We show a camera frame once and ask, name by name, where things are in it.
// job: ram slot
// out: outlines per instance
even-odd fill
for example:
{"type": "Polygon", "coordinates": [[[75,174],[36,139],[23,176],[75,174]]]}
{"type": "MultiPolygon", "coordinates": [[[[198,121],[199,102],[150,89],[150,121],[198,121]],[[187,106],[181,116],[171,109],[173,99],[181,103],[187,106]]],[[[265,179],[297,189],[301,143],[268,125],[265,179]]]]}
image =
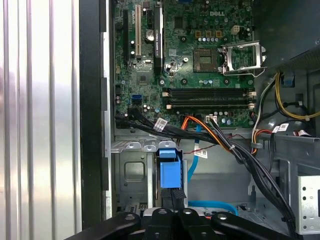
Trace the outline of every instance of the ram slot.
{"type": "Polygon", "coordinates": [[[248,89],[242,88],[165,88],[163,97],[174,99],[190,98],[243,98],[248,89]]]}
{"type": "Polygon", "coordinates": [[[128,10],[123,10],[123,63],[128,64],[129,61],[129,19],[128,10]]]}
{"type": "Polygon", "coordinates": [[[247,100],[170,100],[166,109],[212,109],[212,108],[251,108],[252,104],[247,100]]]}
{"type": "Polygon", "coordinates": [[[135,5],[135,55],[141,57],[141,5],[135,5]]]}

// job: expansion slot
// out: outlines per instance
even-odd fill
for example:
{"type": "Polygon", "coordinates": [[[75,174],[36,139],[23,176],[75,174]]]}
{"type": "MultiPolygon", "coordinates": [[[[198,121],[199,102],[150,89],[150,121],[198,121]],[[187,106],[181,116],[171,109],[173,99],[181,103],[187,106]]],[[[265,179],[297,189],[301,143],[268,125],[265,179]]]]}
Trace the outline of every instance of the expansion slot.
{"type": "Polygon", "coordinates": [[[123,10],[123,63],[128,64],[129,61],[129,19],[128,10],[123,10]]]}
{"type": "Polygon", "coordinates": [[[135,55],[142,55],[141,5],[135,5],[135,55]]]}
{"type": "Polygon", "coordinates": [[[162,3],[154,6],[154,71],[159,74],[163,68],[164,16],[162,3]]]}

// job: orange wire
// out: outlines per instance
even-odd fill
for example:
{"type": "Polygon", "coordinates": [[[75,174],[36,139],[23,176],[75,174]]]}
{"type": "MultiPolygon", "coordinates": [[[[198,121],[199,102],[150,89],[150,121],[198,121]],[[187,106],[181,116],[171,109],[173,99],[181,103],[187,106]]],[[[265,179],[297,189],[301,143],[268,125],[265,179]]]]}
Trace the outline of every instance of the orange wire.
{"type": "Polygon", "coordinates": [[[221,141],[219,140],[219,138],[215,135],[215,133],[206,125],[204,124],[202,121],[200,121],[199,119],[193,117],[193,116],[187,116],[184,120],[184,123],[182,125],[182,127],[186,127],[188,120],[192,120],[198,124],[200,124],[205,130],[207,130],[207,132],[219,143],[219,145],[221,147],[223,147],[225,150],[227,150],[229,152],[229,149],[227,147],[225,147],[221,141]]]}
{"type": "MultiPolygon", "coordinates": [[[[261,130],[259,130],[259,131],[256,131],[255,134],[253,135],[253,142],[254,142],[254,143],[257,143],[257,137],[258,137],[258,135],[261,134],[261,133],[272,134],[272,131],[267,130],[267,129],[261,129],[261,130]]],[[[255,148],[255,149],[253,150],[252,154],[255,154],[257,151],[258,151],[258,149],[255,148]]]]}

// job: white cable label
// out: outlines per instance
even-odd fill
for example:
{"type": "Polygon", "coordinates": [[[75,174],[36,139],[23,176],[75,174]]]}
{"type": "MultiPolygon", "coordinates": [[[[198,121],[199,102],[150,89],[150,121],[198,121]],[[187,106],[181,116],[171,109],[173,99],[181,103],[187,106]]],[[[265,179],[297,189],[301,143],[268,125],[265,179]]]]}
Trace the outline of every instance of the white cable label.
{"type": "Polygon", "coordinates": [[[276,126],[276,127],[273,129],[272,133],[275,134],[276,132],[278,132],[278,129],[279,129],[279,128],[280,128],[280,126],[276,126]]]}
{"type": "Polygon", "coordinates": [[[197,151],[198,149],[200,149],[199,148],[199,143],[195,143],[194,144],[194,150],[195,150],[194,155],[198,156],[200,158],[208,159],[208,152],[206,150],[197,151]]]}
{"type": "Polygon", "coordinates": [[[194,155],[203,159],[208,159],[208,152],[206,150],[195,151],[194,155]]]}
{"type": "Polygon", "coordinates": [[[307,133],[305,130],[300,130],[298,131],[298,136],[311,136],[309,133],[307,133]]]}
{"type": "Polygon", "coordinates": [[[167,123],[168,123],[168,121],[159,117],[158,120],[156,121],[153,129],[158,132],[162,132],[164,130],[165,126],[167,125],[167,123]]]}
{"type": "Polygon", "coordinates": [[[285,132],[287,131],[287,128],[289,126],[289,123],[284,123],[284,124],[281,124],[279,129],[278,129],[278,132],[285,132]]]}

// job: black ram slot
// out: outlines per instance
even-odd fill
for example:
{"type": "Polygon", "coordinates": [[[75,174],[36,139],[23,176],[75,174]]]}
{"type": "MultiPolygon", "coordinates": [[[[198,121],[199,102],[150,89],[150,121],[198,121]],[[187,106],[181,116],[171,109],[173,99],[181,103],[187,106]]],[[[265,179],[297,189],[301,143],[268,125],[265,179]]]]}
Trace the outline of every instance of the black ram slot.
{"type": "Polygon", "coordinates": [[[129,19],[128,10],[123,10],[123,63],[128,64],[129,61],[129,19]]]}
{"type": "Polygon", "coordinates": [[[168,109],[179,109],[179,108],[248,108],[249,102],[246,100],[224,100],[224,101],[213,101],[213,100],[171,100],[167,106],[168,109]]]}
{"type": "Polygon", "coordinates": [[[164,88],[168,96],[174,99],[182,98],[243,98],[249,90],[243,88],[164,88]]]}

